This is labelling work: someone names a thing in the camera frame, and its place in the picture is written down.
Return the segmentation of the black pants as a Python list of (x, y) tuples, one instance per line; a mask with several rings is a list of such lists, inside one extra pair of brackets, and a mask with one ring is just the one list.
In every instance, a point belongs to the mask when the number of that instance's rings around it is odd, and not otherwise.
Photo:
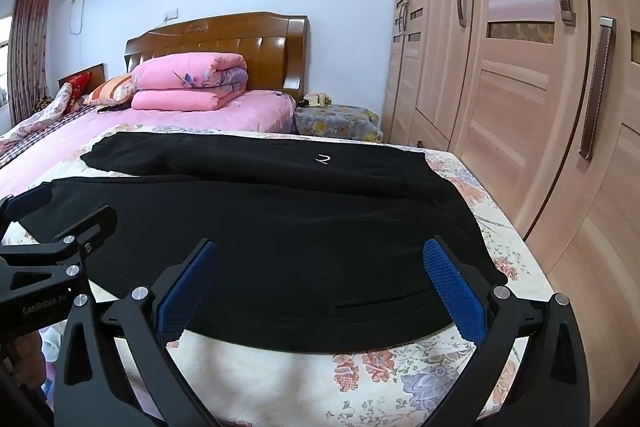
[(216, 244), (190, 329), (277, 351), (408, 343), (450, 316), (423, 268), (440, 237), (489, 283), (506, 277), (462, 195), (420, 152), (355, 143), (118, 132), (84, 156), (93, 178), (52, 182), (23, 228), (47, 243), (102, 206), (117, 227), (87, 262), (115, 296)]

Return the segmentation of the wall socket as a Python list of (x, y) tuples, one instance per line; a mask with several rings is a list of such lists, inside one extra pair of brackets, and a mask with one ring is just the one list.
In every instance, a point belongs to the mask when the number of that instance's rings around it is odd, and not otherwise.
[(169, 10), (164, 14), (164, 20), (175, 20), (179, 16), (177, 9)]

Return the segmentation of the pink bed sheet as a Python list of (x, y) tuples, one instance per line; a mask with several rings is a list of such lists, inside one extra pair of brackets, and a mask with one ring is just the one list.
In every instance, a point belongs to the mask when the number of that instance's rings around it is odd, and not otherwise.
[(159, 112), (132, 108), (99, 112), (91, 109), (45, 135), (3, 166), (1, 194), (23, 192), (48, 169), (114, 127), (142, 124), (195, 130), (288, 133), (292, 129), (294, 113), (295, 102), (289, 95), (265, 90), (247, 91), (213, 112)]

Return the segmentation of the folded pink quilt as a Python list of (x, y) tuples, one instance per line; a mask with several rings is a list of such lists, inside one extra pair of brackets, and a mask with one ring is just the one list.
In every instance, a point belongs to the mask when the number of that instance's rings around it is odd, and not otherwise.
[(241, 54), (188, 52), (151, 58), (134, 69), (131, 79), (133, 109), (208, 112), (242, 95), (248, 72)]

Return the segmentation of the floral cream blanket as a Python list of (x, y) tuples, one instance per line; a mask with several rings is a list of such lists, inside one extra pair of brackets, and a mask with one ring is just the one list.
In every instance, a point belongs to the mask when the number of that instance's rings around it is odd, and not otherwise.
[[(357, 152), (388, 148), (420, 152), (430, 167), (450, 181), (470, 206), (496, 267), (518, 297), (548, 300), (553, 289), (523, 239), (484, 186), (454, 154), (441, 150), (367, 142), (314, 139), (292, 134), (214, 131), (145, 124), (119, 124), (101, 132), (55, 131), (1, 167), (1, 197), (20, 194), (42, 181), (68, 176), (123, 176), (87, 167), (80, 155), (116, 132), (168, 135), (234, 135), (285, 139), (295, 146), (362, 144)], [(506, 368), (483, 415), (506, 399), (527, 340), (515, 341)], [(472, 357), (473, 343), (454, 326), (404, 345), (368, 352), (302, 355), (225, 343), (186, 331), (167, 345), (168, 355), (201, 401), (232, 426), (419, 426), (446, 395)]]

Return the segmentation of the red pillow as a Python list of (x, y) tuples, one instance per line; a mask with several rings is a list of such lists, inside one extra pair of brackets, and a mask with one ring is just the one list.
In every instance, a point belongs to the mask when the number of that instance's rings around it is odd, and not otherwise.
[(90, 80), (91, 72), (78, 72), (78, 74), (65, 81), (67, 86), (70, 87), (70, 99), (68, 100), (67, 108), (71, 108), (85, 93)]

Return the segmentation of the red patterned curtain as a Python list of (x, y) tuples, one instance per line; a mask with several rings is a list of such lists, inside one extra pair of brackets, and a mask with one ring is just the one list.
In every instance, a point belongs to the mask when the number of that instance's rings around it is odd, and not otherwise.
[(48, 94), (46, 58), (51, 0), (14, 0), (8, 52), (9, 109), (12, 124), (32, 115)]

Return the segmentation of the wooden wardrobe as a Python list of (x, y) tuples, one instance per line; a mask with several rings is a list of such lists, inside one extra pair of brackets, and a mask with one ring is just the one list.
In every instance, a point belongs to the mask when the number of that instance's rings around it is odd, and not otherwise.
[(639, 419), (639, 0), (395, 0), (387, 141), (448, 150), (573, 301), (590, 419)]

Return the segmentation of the striped floral quilt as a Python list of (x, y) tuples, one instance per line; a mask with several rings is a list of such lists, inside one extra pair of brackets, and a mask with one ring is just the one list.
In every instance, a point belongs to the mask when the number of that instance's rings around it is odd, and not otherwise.
[(55, 95), (45, 108), (21, 121), (5, 134), (1, 135), (0, 166), (6, 167), (11, 161), (22, 155), (47, 135), (69, 124), (81, 116), (80, 112), (67, 113), (66, 108), (72, 97), (72, 86), (69, 82)]

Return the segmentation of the floral covered nightstand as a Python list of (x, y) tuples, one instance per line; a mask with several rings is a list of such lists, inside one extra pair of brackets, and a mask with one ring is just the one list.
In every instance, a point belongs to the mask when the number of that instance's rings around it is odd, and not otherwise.
[(341, 140), (382, 143), (378, 115), (348, 105), (297, 107), (295, 127), (299, 134)]

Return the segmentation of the orange floral pillow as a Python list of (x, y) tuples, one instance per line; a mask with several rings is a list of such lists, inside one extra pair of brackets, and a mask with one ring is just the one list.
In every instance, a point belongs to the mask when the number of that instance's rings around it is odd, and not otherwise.
[(115, 106), (129, 102), (136, 92), (131, 74), (120, 75), (96, 87), (85, 97), (87, 106)]

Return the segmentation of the small wooden headboard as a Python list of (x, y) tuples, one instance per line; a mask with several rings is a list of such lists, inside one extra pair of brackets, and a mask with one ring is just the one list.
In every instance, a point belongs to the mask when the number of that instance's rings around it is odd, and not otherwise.
[(78, 70), (78, 72), (72, 72), (70, 75), (61, 78), (58, 80), (58, 87), (62, 88), (63, 84), (68, 80), (73, 79), (78, 75), (89, 75), (89, 81), (87, 83), (85, 93), (89, 93), (92, 90), (99, 87), (100, 84), (104, 83), (107, 80), (106, 77), (106, 66), (104, 63), (96, 64), (91, 67), (87, 67), (85, 69)]

